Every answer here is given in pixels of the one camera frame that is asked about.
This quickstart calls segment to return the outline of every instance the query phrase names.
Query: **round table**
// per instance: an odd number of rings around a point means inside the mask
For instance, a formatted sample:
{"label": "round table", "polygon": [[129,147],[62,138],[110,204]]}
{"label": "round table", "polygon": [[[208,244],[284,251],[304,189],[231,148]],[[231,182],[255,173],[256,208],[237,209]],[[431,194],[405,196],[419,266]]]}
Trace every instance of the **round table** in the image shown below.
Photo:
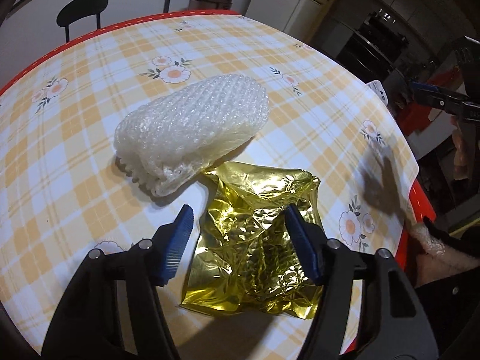
{"label": "round table", "polygon": [[[270,99],[268,123],[236,160],[310,171],[321,180],[328,237],[395,254],[405,216],[414,218],[418,166],[369,88],[318,51],[231,11],[129,20],[53,50],[0,92],[0,301],[36,350],[90,249],[129,249],[187,203],[193,235],[177,276],[158,291],[181,356],[296,357],[311,321],[260,312],[214,319],[177,307],[208,191],[194,182],[151,199],[116,165],[114,130],[128,112],[227,73],[255,78]],[[355,283],[344,350],[360,302]]]}

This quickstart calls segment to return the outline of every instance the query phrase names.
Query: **red table edge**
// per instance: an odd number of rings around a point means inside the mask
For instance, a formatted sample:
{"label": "red table edge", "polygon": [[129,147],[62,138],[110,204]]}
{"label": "red table edge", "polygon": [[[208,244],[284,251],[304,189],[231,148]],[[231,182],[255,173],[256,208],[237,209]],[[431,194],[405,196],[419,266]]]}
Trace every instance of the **red table edge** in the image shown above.
{"label": "red table edge", "polygon": [[[423,220],[424,216],[428,216],[432,221],[435,220],[437,215],[435,214],[434,208],[431,206],[430,201],[425,195],[420,183],[417,179],[413,182],[412,188],[409,194],[409,200],[412,204],[413,213],[415,215],[415,220],[420,222]],[[407,264],[407,246],[409,243],[409,233],[405,228],[405,225],[402,230],[402,235],[400,236],[400,242],[398,243],[397,253],[395,255],[395,261],[397,264],[405,270],[405,266]],[[352,343],[349,345],[345,353],[354,350],[357,346],[357,339],[354,339]]]}
{"label": "red table edge", "polygon": [[78,38],[75,38],[71,40],[68,43],[63,44],[62,46],[57,47],[56,49],[50,51],[49,53],[45,54],[43,57],[40,57],[37,59],[33,64],[30,64],[28,67],[23,69],[20,73],[18,73],[13,79],[11,79],[1,90],[0,90],[0,96],[3,95],[3,93],[8,90],[13,84],[15,84],[18,80],[20,80],[25,74],[28,72],[32,71],[36,66],[41,64],[42,62],[45,62],[47,59],[57,55],[58,53],[65,51],[69,49],[70,47],[73,47],[77,45],[78,43],[84,42],[85,40],[92,39],[96,37],[97,35],[107,33],[107,32],[112,32],[114,30],[118,30],[120,28],[125,28],[129,26],[133,26],[138,23],[147,23],[148,21],[154,21],[154,20],[159,20],[159,19],[169,19],[170,17],[183,17],[183,16],[201,16],[201,15],[239,15],[238,12],[231,11],[231,10],[226,10],[226,9],[199,9],[199,10],[193,10],[193,11],[179,11],[179,12],[170,12],[170,13],[159,13],[156,15],[149,15],[149,16],[143,16],[143,17],[138,17],[136,19],[132,20],[126,20],[121,23],[117,24],[111,24],[109,26],[100,28],[99,30],[95,30],[92,32],[89,32],[85,35],[79,36]]}

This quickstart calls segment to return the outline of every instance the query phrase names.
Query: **flower pattern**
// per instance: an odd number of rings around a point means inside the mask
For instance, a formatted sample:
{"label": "flower pattern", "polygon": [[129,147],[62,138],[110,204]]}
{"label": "flower pattern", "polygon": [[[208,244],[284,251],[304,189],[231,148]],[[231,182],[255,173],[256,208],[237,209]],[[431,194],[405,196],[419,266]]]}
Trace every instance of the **flower pattern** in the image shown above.
{"label": "flower pattern", "polygon": [[183,83],[190,78],[191,72],[183,66],[169,66],[159,74],[165,83],[178,84]]}
{"label": "flower pattern", "polygon": [[47,91],[45,91],[44,88],[35,92],[35,94],[32,96],[32,103],[36,103],[37,101],[42,100],[46,94],[47,94]]}
{"label": "flower pattern", "polygon": [[352,211],[345,211],[338,221],[340,237],[348,246],[359,241],[361,226],[357,216]]}
{"label": "flower pattern", "polygon": [[309,45],[304,44],[304,43],[295,43],[295,47],[298,48],[298,49],[303,49],[303,50],[308,50],[308,51],[313,50],[312,47],[310,47]]}
{"label": "flower pattern", "polygon": [[94,249],[101,249],[105,254],[113,254],[124,251],[115,241],[102,241],[95,245]]}
{"label": "flower pattern", "polygon": [[287,84],[290,84],[291,86],[297,87],[299,85],[299,82],[294,77],[289,76],[288,74],[282,74],[282,78]]}
{"label": "flower pattern", "polygon": [[363,138],[370,142],[377,142],[380,146],[385,145],[382,135],[378,132],[375,123],[371,120],[363,121],[362,128],[360,129]]}
{"label": "flower pattern", "polygon": [[52,81],[52,83],[46,86],[46,96],[50,99],[53,97],[57,97],[67,88],[67,85],[67,79]]}
{"label": "flower pattern", "polygon": [[181,32],[183,30],[191,30],[193,28],[195,28],[195,26],[193,24],[189,24],[188,21],[185,21],[185,20],[182,20],[180,22],[181,26],[179,26],[178,28],[175,28],[173,31],[174,32]]}
{"label": "flower pattern", "polygon": [[248,23],[255,23],[255,20],[249,19],[248,17],[245,17],[245,16],[237,16],[237,19],[242,19],[243,21],[246,21]]}
{"label": "flower pattern", "polygon": [[185,66],[189,66],[191,59],[183,59],[180,61],[173,61],[169,56],[157,56],[152,59],[152,63],[155,66],[163,67],[160,69],[156,67],[154,69],[147,69],[146,73],[140,73],[140,76],[148,76],[152,79],[162,79],[165,83],[177,84],[183,83],[190,78],[191,71],[187,70]]}
{"label": "flower pattern", "polygon": [[374,230],[375,230],[375,223],[374,223],[374,219],[371,217],[370,214],[365,214],[363,216],[363,220],[362,220],[362,224],[363,224],[363,230],[366,232],[366,233],[373,233]]}
{"label": "flower pattern", "polygon": [[282,74],[281,71],[279,71],[278,69],[276,69],[274,67],[271,67],[271,66],[270,66],[270,70],[273,74],[275,74],[277,76],[280,76],[287,84],[291,85],[292,89],[293,89],[293,93],[295,93],[297,96],[302,95],[302,93],[300,92],[300,89],[299,89],[299,83],[296,80],[296,78],[294,78],[294,77],[292,77],[288,74]]}
{"label": "flower pattern", "polygon": [[38,107],[35,113],[38,114],[41,109],[45,108],[45,105],[50,103],[50,100],[59,96],[67,86],[68,80],[66,78],[58,79],[53,76],[50,81],[47,81],[45,88],[35,92],[32,96],[32,103],[36,104]]}
{"label": "flower pattern", "polygon": [[358,243],[358,251],[365,253],[370,245],[365,241],[367,236],[364,233],[371,234],[375,230],[374,219],[369,213],[366,213],[362,217],[362,223],[359,218],[362,215],[360,209],[362,205],[358,199],[358,195],[355,195],[349,203],[349,210],[342,212],[338,221],[338,227],[340,231],[340,237],[344,240],[345,244],[352,246],[353,243]]}
{"label": "flower pattern", "polygon": [[154,59],[152,59],[152,63],[155,66],[165,66],[165,65],[169,65],[171,62],[172,62],[172,59],[165,55],[156,56]]}

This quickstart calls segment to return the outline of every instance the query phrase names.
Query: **red object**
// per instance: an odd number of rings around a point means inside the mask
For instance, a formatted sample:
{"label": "red object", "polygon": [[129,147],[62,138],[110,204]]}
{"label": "red object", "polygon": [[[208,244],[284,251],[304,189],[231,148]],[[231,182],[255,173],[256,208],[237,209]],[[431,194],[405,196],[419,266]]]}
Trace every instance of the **red object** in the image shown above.
{"label": "red object", "polygon": [[[432,221],[435,220],[437,214],[435,213],[434,208],[431,206],[430,201],[427,198],[427,195],[425,195],[425,192],[423,192],[423,189],[417,180],[413,182],[409,194],[409,200],[410,203],[412,203],[413,213],[417,222],[422,221],[424,216],[427,216]],[[395,260],[403,270],[405,269],[405,265],[407,263],[408,242],[409,233],[404,227],[402,230],[402,236],[400,237],[400,242],[398,244],[397,253],[395,255]],[[354,350],[356,347],[357,339],[354,339],[345,353]]]}
{"label": "red object", "polygon": [[25,74],[32,71],[35,66],[45,62],[47,59],[57,55],[58,53],[69,49],[72,46],[75,46],[78,43],[84,42],[87,39],[95,38],[96,36],[104,32],[112,32],[118,30],[119,28],[125,28],[133,26],[138,23],[146,23],[147,21],[154,21],[159,19],[167,19],[169,17],[182,17],[182,16],[201,16],[201,15],[239,15],[238,12],[226,10],[226,9],[212,9],[212,10],[195,10],[195,11],[183,11],[183,12],[171,12],[171,13],[160,13],[158,15],[138,17],[137,19],[123,21],[121,23],[112,24],[110,26],[100,28],[100,30],[95,30],[87,33],[86,35],[79,36],[76,39],[71,40],[68,43],[63,44],[60,47],[57,47],[55,50],[50,51],[48,54],[45,54],[43,57],[39,58],[37,61],[33,62],[30,66],[27,66],[20,73],[18,73],[13,79],[11,79],[7,85],[5,85],[0,90],[0,96],[5,93],[5,91],[20,80]]}
{"label": "red object", "polygon": [[[427,81],[427,84],[436,85],[444,88],[448,88],[454,81],[460,76],[460,70],[458,66],[455,66],[451,70],[437,74]],[[400,111],[397,116],[397,124],[402,130],[405,136],[410,135],[415,130],[423,131],[431,123],[428,119],[428,115],[431,111],[431,107],[420,105],[417,103],[410,103],[404,109]]]}

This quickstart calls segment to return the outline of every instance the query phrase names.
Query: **screw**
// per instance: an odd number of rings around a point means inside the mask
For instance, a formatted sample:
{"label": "screw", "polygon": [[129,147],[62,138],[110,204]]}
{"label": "screw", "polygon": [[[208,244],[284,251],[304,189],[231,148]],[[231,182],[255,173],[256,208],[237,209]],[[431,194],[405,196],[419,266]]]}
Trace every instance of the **screw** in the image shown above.
{"label": "screw", "polygon": [[100,251],[100,249],[92,249],[90,252],[88,252],[88,257],[92,260],[95,260],[100,257],[101,254],[102,252]]}
{"label": "screw", "polygon": [[138,243],[138,246],[140,249],[150,249],[153,245],[153,242],[151,239],[143,239]]}
{"label": "screw", "polygon": [[337,240],[335,238],[330,238],[327,241],[327,245],[330,249],[338,249],[342,244],[340,243],[339,240]]}
{"label": "screw", "polygon": [[383,257],[384,259],[388,259],[392,257],[392,253],[390,253],[390,251],[388,249],[385,249],[384,247],[382,247],[381,249],[378,249],[378,255],[380,257]]}

